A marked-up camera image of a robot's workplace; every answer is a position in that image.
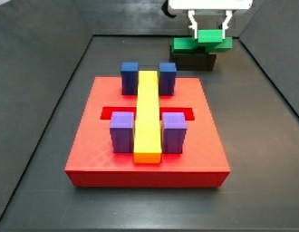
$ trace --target toy block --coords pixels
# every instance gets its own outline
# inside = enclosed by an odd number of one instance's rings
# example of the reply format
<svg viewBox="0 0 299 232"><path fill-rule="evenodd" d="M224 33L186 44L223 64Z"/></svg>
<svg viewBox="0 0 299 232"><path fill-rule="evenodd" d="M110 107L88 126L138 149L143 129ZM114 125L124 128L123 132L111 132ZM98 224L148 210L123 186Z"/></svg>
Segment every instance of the toy block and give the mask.
<svg viewBox="0 0 299 232"><path fill-rule="evenodd" d="M199 42L192 37L175 38L172 45L172 53L194 53L199 47Z"/></svg>
<svg viewBox="0 0 299 232"><path fill-rule="evenodd" d="M187 121L183 154L163 154L160 164L135 164L134 153L112 150L111 121L100 120L103 108L136 107L135 96L123 96L122 77L98 77L90 93L66 172L76 187L216 188L231 172L208 101L198 78L176 78L175 96L160 106L195 112Z"/></svg>
<svg viewBox="0 0 299 232"><path fill-rule="evenodd" d="M203 53L172 53L170 62L175 63L179 71L212 71L215 68L216 54Z"/></svg>
<svg viewBox="0 0 299 232"><path fill-rule="evenodd" d="M175 63L160 63L159 93L160 96L172 96L175 94Z"/></svg>
<svg viewBox="0 0 299 232"><path fill-rule="evenodd" d="M230 49L232 49L232 37L227 37L218 46L210 47L208 53L223 53Z"/></svg>
<svg viewBox="0 0 299 232"><path fill-rule="evenodd" d="M135 143L135 114L115 112L111 117L111 139L114 153L132 153Z"/></svg>
<svg viewBox="0 0 299 232"><path fill-rule="evenodd" d="M160 163L162 154L159 77L155 71L140 71L136 100L135 163Z"/></svg>
<svg viewBox="0 0 299 232"><path fill-rule="evenodd" d="M187 129L183 112L166 112L163 114L163 154L183 153Z"/></svg>
<svg viewBox="0 0 299 232"><path fill-rule="evenodd" d="M199 30L199 44L219 44L223 42L223 30Z"/></svg>
<svg viewBox="0 0 299 232"><path fill-rule="evenodd" d="M123 63L122 76L123 76L123 95L136 95L139 64Z"/></svg>

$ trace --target purple block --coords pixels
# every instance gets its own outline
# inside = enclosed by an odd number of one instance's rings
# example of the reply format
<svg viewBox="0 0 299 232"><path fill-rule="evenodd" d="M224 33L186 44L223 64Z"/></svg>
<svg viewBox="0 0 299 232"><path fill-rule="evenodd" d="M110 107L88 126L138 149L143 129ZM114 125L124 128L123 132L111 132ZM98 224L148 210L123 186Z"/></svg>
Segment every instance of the purple block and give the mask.
<svg viewBox="0 0 299 232"><path fill-rule="evenodd" d="M183 153L188 125L183 112L163 114L163 153Z"/></svg>
<svg viewBox="0 0 299 232"><path fill-rule="evenodd" d="M115 112L111 117L111 138L115 153L132 153L135 143L135 114Z"/></svg>

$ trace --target dark blue block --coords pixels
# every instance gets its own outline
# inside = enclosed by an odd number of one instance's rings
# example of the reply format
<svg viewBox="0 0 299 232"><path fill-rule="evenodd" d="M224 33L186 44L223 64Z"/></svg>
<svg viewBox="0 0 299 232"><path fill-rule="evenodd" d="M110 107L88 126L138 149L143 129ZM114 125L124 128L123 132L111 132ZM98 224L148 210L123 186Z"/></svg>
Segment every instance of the dark blue block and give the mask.
<svg viewBox="0 0 299 232"><path fill-rule="evenodd" d="M123 76L123 95L136 95L139 64L123 63L122 76Z"/></svg>
<svg viewBox="0 0 299 232"><path fill-rule="evenodd" d="M175 63L160 63L160 96L172 96L175 94L175 78L176 67Z"/></svg>
<svg viewBox="0 0 299 232"><path fill-rule="evenodd" d="M135 143L135 114L115 112L111 117L111 139L115 153L132 153Z"/></svg>
<svg viewBox="0 0 299 232"><path fill-rule="evenodd" d="M183 112L163 114L163 153L183 153L188 125Z"/></svg>

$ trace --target yellow block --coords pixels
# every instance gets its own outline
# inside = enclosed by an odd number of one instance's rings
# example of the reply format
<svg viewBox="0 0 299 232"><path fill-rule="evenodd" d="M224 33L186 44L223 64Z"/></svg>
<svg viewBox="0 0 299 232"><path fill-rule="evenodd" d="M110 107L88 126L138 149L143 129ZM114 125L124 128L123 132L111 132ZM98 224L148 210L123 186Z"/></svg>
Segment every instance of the yellow block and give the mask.
<svg viewBox="0 0 299 232"><path fill-rule="evenodd" d="M163 161L159 76L140 71L136 98L135 163Z"/></svg>

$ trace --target red base platform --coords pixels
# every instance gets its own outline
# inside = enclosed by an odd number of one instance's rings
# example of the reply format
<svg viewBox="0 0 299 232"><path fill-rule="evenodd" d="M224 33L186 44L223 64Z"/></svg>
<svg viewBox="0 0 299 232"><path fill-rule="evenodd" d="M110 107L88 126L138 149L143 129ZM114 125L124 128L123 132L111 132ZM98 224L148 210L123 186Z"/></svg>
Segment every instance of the red base platform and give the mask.
<svg viewBox="0 0 299 232"><path fill-rule="evenodd" d="M123 96L120 77L98 77L84 109L66 172L78 187L220 187L230 166L202 83L176 78L175 96L162 97L162 111L184 108L188 132L183 154L163 154L162 164L135 164L134 154L115 154L111 108L136 108Z"/></svg>

